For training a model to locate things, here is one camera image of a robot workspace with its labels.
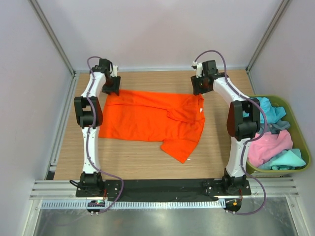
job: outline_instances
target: wall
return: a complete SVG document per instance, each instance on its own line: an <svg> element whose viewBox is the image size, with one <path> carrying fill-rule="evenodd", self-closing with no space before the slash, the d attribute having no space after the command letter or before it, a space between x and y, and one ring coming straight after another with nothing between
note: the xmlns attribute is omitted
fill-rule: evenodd
<svg viewBox="0 0 315 236"><path fill-rule="evenodd" d="M132 70L187 69L209 49L245 68L281 0L38 2L76 70L95 55Z"/></svg>
<svg viewBox="0 0 315 236"><path fill-rule="evenodd" d="M251 75L256 93L286 99L315 157L315 1L294 0L254 65ZM315 166L293 176L306 218L315 235Z"/></svg>
<svg viewBox="0 0 315 236"><path fill-rule="evenodd" d="M26 0L0 8L0 229L20 236L49 162L70 73Z"/></svg>

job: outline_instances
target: clothing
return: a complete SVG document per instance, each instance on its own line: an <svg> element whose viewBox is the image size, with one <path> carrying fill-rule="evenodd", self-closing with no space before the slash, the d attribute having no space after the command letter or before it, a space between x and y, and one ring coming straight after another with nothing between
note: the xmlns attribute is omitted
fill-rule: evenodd
<svg viewBox="0 0 315 236"><path fill-rule="evenodd" d="M268 124L266 132L271 132L272 134L279 134L281 130L289 129L291 127L290 123L288 121L279 120L275 124ZM264 124L260 124L260 130L258 131L258 134L261 134L264 129Z"/></svg>
<svg viewBox="0 0 315 236"><path fill-rule="evenodd" d="M264 111L267 124L274 124L277 123L282 117L286 115L284 107L273 107L268 98L266 97L257 97L260 102L260 107ZM249 114L243 113L243 117L248 117ZM260 123L264 123L264 118L262 113L260 113Z"/></svg>
<svg viewBox="0 0 315 236"><path fill-rule="evenodd" d="M283 150L292 147L293 141L287 130L282 130L279 134L266 132L260 139L251 143L248 160L253 166L259 167Z"/></svg>
<svg viewBox="0 0 315 236"><path fill-rule="evenodd" d="M197 146L205 118L201 95L120 90L107 96L99 137L163 141L161 149L184 163Z"/></svg>
<svg viewBox="0 0 315 236"><path fill-rule="evenodd" d="M259 168L262 170L292 170L305 165L300 149L291 149L282 151Z"/></svg>

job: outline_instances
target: pink towel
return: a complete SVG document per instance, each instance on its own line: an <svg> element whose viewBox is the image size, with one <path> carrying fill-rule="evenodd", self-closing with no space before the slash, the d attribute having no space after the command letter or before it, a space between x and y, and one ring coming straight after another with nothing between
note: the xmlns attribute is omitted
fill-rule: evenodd
<svg viewBox="0 0 315 236"><path fill-rule="evenodd" d="M260 139L251 143L248 159L253 166L259 167L283 150L292 147L291 135L287 130L282 130L279 134L266 132Z"/></svg>

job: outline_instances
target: basket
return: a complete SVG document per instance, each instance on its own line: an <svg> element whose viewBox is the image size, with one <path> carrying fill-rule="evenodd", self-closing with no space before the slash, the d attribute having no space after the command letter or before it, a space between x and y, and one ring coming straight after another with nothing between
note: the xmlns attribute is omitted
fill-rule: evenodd
<svg viewBox="0 0 315 236"><path fill-rule="evenodd" d="M301 150L302 159L306 162L306 165L303 167L297 167L295 170L275 171L258 169L249 163L249 161L247 161L247 172L255 177L281 177L284 175L305 171L311 164L311 155L289 104L282 98L274 95L255 95L251 97L266 97L270 100L270 103L273 107L284 107L286 115L281 120L290 122L291 127L288 129L288 131L291 134L293 148L299 148Z"/></svg>

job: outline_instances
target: orange garment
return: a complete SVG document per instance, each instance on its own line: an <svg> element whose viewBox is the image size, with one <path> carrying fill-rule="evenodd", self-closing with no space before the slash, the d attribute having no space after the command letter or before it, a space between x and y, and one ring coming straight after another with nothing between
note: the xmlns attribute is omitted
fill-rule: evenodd
<svg viewBox="0 0 315 236"><path fill-rule="evenodd" d="M107 96L99 137L163 141L161 149L184 163L197 146L205 118L201 95L120 90Z"/></svg>

